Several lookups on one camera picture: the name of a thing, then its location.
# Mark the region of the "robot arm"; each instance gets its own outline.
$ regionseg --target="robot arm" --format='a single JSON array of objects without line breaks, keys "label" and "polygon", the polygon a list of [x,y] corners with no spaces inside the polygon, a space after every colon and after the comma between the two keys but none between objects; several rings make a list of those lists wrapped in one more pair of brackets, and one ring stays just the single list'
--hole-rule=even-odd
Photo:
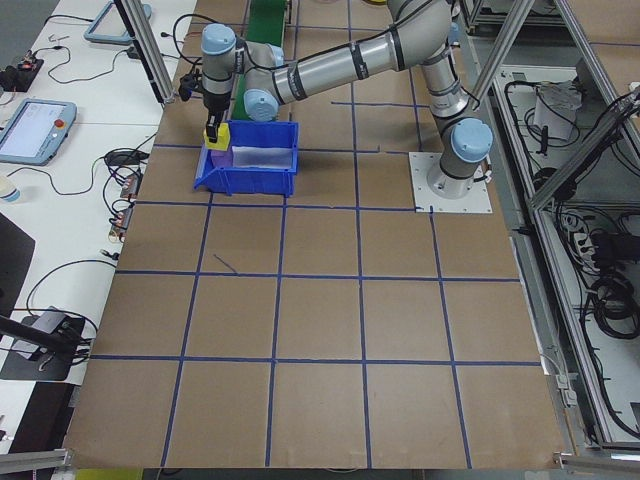
[{"label": "robot arm", "polygon": [[244,74],[245,110],[258,121],[273,120],[278,107],[377,73],[421,65],[432,98],[431,112],[445,144],[436,193],[457,198],[469,188],[487,155],[491,130],[469,112],[469,96],[455,73],[447,37],[453,0],[389,0],[394,23],[364,40],[284,65],[282,50],[246,42],[222,24],[203,31],[201,91],[209,112],[206,136],[214,142],[229,108],[233,74]]}]

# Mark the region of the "gray floor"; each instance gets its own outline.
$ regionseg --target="gray floor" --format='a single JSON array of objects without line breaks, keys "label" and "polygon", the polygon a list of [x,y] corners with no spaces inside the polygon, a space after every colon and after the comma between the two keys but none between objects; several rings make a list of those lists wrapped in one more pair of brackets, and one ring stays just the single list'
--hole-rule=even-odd
[{"label": "gray floor", "polygon": [[[51,14],[57,5],[57,0],[0,0],[0,31],[3,33],[3,40],[0,43],[0,68],[12,63],[13,59],[21,56],[29,49],[38,33],[40,32],[44,20]],[[493,37],[476,36],[470,40],[463,35],[463,48],[471,44],[478,55],[480,63],[483,63],[489,55],[493,44]],[[511,51],[506,63],[530,64],[530,65],[574,65],[579,59],[577,49],[571,45],[567,34],[555,29],[546,29],[541,35],[540,30],[524,31],[515,48]],[[468,65],[474,59],[468,58]],[[506,206],[505,210],[516,212],[517,206]],[[517,224],[517,216],[512,216],[511,222]],[[300,471],[279,471],[279,470],[188,470],[188,471],[157,471],[145,472],[145,480],[156,478],[166,478],[173,480],[325,480],[346,477],[351,480],[560,480],[568,477],[562,471],[553,472],[523,472],[523,471],[427,471],[411,472],[401,471],[358,471],[328,472],[323,470],[310,470],[302,474]],[[592,476],[594,480],[607,479],[604,476]]]}]

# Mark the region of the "metal base plate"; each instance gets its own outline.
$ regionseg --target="metal base plate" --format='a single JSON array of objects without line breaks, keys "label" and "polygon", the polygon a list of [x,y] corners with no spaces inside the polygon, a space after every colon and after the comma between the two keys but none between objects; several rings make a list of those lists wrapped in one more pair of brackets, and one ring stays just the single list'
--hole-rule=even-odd
[{"label": "metal base plate", "polygon": [[[413,182],[413,200],[417,212],[429,213],[493,213],[485,182],[474,183],[467,195],[458,200],[449,200],[436,195],[427,184],[427,173],[432,165],[440,161],[441,153],[411,152],[411,180]],[[476,177],[482,176],[478,167]]]}]

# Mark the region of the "metal shelf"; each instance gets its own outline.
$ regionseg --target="metal shelf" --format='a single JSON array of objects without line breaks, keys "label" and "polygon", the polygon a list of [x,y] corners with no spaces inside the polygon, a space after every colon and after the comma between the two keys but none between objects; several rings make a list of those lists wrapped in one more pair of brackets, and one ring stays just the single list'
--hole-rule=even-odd
[{"label": "metal shelf", "polygon": [[[572,157],[573,152],[579,147],[579,143],[561,149],[550,148],[549,155],[542,156],[536,153],[539,149],[539,144],[527,135],[526,129],[520,124],[524,137],[523,145],[518,135],[518,128],[514,125],[509,111],[504,93],[505,86],[513,80],[563,82],[572,80],[575,76],[576,71],[572,68],[505,65],[494,82],[495,98],[512,151],[515,154],[515,163],[525,189],[527,201],[535,193],[530,170],[537,168],[535,166],[530,167],[527,158],[529,156],[532,157],[542,167],[558,168]],[[533,90],[526,87],[514,87],[511,92],[510,98],[517,116],[519,119],[523,118],[524,112],[535,106],[536,96]],[[583,105],[577,117],[578,126],[583,131],[583,134],[591,129],[598,115],[605,107],[606,104],[603,101],[594,101],[593,99]],[[603,177],[607,179],[606,183],[614,183],[615,188],[603,188]],[[637,187],[637,178],[623,170],[623,167],[612,156],[603,155],[596,169],[580,183],[578,192],[572,201],[577,205],[597,204],[611,211],[638,209],[640,208],[640,203],[629,200],[636,198]],[[543,209],[530,210],[542,245],[544,260],[551,273],[551,278],[554,279],[553,288],[584,379],[588,405],[590,405],[596,419],[599,441],[602,446],[640,449],[640,440],[633,438],[620,429],[606,409],[604,398],[599,390],[597,373],[591,361],[579,322],[577,308],[581,305],[585,292],[581,290],[569,258],[560,243],[551,215]],[[625,274],[633,284],[640,286],[640,268],[631,268]],[[600,348],[598,355],[601,357],[607,376],[612,379],[607,382],[610,397],[616,408],[623,412],[621,415],[624,421],[627,424],[635,425],[636,419],[629,402],[630,400],[640,399],[640,368],[638,367],[640,340],[636,339],[632,342],[613,340],[600,333],[597,327],[591,328],[591,326],[589,326],[589,333],[594,345]]]},{"label": "metal shelf", "polygon": [[[616,98],[618,98],[624,92],[618,93],[613,86],[613,82],[607,75],[606,70],[604,69],[602,63],[598,59],[597,55],[591,48],[591,44],[589,40],[587,40],[587,36],[578,22],[578,19],[573,14],[571,7],[569,6],[569,2],[567,0],[556,0],[556,6],[558,7],[558,11],[560,15],[564,19],[569,32],[571,32],[571,36],[576,43],[576,46],[580,50],[584,61],[591,72],[593,80],[595,81],[598,90],[602,94],[605,102],[607,104],[613,102]],[[625,128],[625,134],[627,139],[633,144],[640,148],[640,132],[632,122],[627,122]]]},{"label": "metal shelf", "polygon": [[[505,5],[504,0],[461,0],[460,6],[464,14],[465,21],[470,31],[479,25],[501,25],[508,13],[509,5]],[[543,26],[564,26],[560,15],[540,15],[531,14],[527,17],[525,25]]]}]

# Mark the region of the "blue plastic bin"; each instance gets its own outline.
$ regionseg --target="blue plastic bin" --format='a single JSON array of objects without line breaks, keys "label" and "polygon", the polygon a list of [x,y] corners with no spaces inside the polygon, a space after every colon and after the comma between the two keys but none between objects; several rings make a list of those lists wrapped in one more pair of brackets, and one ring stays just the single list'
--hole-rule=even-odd
[{"label": "blue plastic bin", "polygon": [[[251,122],[230,120],[231,148],[234,164],[231,167],[216,167],[210,150],[205,146],[200,152],[200,162],[196,172],[194,188],[202,185],[213,192],[226,193],[267,193],[286,197],[293,194],[294,177],[298,173],[298,124],[295,122]],[[242,153],[252,151],[252,157],[261,153],[268,159],[269,152],[276,149],[290,149],[291,159],[282,158],[277,167],[241,166]]]}]

